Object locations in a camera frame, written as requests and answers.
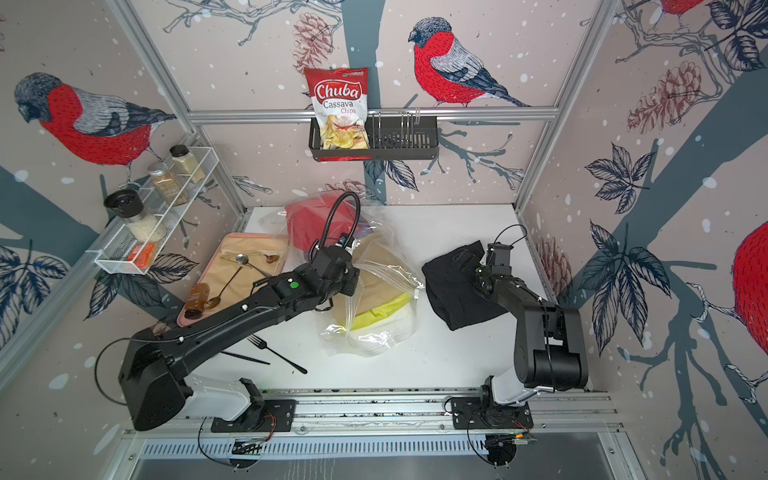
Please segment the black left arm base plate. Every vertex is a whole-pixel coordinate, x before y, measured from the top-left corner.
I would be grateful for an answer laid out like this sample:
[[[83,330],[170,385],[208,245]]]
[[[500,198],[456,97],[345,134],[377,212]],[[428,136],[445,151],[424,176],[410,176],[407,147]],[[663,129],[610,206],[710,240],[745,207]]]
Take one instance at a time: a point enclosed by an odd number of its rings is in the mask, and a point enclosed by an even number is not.
[[[237,419],[225,421],[214,418],[212,433],[283,433],[291,430],[296,407],[295,400],[264,400],[259,406],[249,407]]]

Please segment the clear plastic vacuum bag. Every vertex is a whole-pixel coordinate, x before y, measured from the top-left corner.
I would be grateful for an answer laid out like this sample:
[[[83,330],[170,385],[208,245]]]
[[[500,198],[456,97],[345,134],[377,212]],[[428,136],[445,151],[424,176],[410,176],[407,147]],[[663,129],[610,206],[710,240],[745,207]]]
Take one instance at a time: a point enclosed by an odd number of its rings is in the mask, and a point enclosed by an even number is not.
[[[259,226],[288,237],[291,265],[311,261],[322,247],[345,246],[351,253],[359,270],[354,294],[334,296],[319,324],[330,352],[373,357],[415,332],[425,281],[382,204],[350,190],[328,190],[265,215]]]

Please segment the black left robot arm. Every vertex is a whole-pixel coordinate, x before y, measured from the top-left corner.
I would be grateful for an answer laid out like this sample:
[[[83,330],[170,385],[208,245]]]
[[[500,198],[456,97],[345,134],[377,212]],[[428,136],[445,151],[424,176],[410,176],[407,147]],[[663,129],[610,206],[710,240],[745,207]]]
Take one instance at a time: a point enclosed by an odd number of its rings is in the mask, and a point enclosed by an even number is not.
[[[354,293],[359,269],[340,246],[322,248],[310,263],[257,282],[254,293],[226,309],[157,339],[147,328],[129,339],[118,382],[133,426],[157,428],[202,394],[187,377],[212,357],[341,293]]]

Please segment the black trousers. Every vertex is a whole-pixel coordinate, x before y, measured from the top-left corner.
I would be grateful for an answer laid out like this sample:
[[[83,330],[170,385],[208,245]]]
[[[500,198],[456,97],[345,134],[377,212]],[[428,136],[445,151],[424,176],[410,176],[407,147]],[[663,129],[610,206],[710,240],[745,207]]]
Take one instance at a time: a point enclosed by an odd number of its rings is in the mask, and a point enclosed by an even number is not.
[[[507,313],[478,293],[472,275],[484,257],[480,241],[460,246],[426,262],[422,273],[434,313],[451,331],[483,323]]]

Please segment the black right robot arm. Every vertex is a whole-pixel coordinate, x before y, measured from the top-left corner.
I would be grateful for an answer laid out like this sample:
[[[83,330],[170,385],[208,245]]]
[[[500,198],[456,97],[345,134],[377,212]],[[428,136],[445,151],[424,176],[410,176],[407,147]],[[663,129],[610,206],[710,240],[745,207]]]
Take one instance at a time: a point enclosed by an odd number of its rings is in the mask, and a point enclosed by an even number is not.
[[[490,243],[484,257],[462,252],[453,260],[481,297],[516,319],[513,367],[489,376],[482,387],[490,406],[519,406],[541,393],[582,389],[589,379],[579,311],[545,299],[514,276],[512,250]]]

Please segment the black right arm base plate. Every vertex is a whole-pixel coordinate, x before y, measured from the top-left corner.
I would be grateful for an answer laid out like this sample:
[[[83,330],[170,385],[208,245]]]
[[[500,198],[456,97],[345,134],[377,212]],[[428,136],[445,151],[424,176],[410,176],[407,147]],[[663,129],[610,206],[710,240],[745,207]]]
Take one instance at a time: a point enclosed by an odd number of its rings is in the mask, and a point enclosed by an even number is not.
[[[528,404],[484,406],[477,397],[450,397],[444,402],[444,410],[455,430],[528,431],[534,426]]]

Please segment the beige knitted garment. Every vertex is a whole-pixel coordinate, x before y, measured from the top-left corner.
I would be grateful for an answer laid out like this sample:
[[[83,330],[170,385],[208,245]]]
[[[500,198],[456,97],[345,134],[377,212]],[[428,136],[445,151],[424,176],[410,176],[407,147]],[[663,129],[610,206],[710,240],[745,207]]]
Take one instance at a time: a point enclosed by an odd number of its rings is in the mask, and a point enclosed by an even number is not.
[[[414,300],[424,287],[396,246],[381,233],[370,234],[359,241],[353,251],[353,265],[360,270],[355,294],[341,295],[331,310],[334,320],[349,330],[357,314],[401,294],[408,294]]]

